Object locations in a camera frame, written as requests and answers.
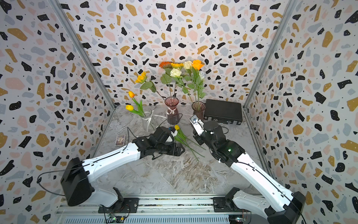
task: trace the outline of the glass vase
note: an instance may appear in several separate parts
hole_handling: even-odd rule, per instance
[[[158,127],[157,121],[154,119],[153,110],[150,108],[143,108],[144,116],[140,116],[143,130],[154,133]]]
[[[204,110],[205,103],[201,101],[196,101],[192,104],[192,109],[194,110],[193,115],[196,115],[200,120],[204,120]]]
[[[165,99],[165,105],[167,106],[166,117],[170,125],[176,125],[179,122],[179,115],[177,105],[179,103],[178,98],[171,96]]]

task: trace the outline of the marble tabletop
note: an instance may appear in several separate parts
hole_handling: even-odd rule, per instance
[[[150,106],[150,108],[154,110],[153,114],[166,116],[165,106]],[[179,122],[180,128],[187,137],[195,141],[189,121],[193,113],[191,107],[179,105],[178,111],[183,114]],[[154,119],[158,124],[165,120],[161,117],[154,117]],[[161,126],[169,127],[169,124],[165,121]],[[136,136],[150,134],[143,130],[138,115],[127,111],[125,106],[118,106],[95,156],[119,148],[115,146],[117,135],[125,134],[127,142],[127,127]],[[237,142],[262,167],[246,121],[244,120],[241,125],[229,124],[226,127],[229,129],[226,138]],[[130,134],[129,138],[132,141],[134,136]],[[225,164],[218,163],[205,144],[203,147],[206,150],[190,142],[189,145],[205,158],[198,156],[199,161],[197,161],[189,149],[186,149],[180,157],[163,155],[152,160],[151,156],[147,156],[111,170],[98,178],[97,183],[106,187],[116,187],[122,195],[226,194],[232,187],[238,187],[250,194],[259,194],[243,176]]]

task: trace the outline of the ventilation grille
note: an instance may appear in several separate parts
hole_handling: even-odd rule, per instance
[[[67,216],[63,224],[98,224],[106,223],[104,217]],[[148,224],[229,224],[229,215],[130,215],[124,223]]]

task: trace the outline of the speckled wall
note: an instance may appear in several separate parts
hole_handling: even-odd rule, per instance
[[[47,1],[0,6],[0,223],[53,223],[61,197],[38,175],[93,154],[111,108]]]
[[[357,3],[298,1],[249,105],[275,177],[306,195],[307,223],[358,223]]]
[[[169,96],[160,62],[195,59],[205,62],[206,98],[245,102],[287,2],[60,0],[117,105],[132,103],[129,90],[145,104],[164,104],[157,93],[139,90],[137,75],[150,71],[160,94]]]

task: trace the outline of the black case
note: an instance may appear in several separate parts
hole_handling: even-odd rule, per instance
[[[240,103],[222,100],[206,100],[204,120],[215,120],[222,124],[240,125],[242,108]]]

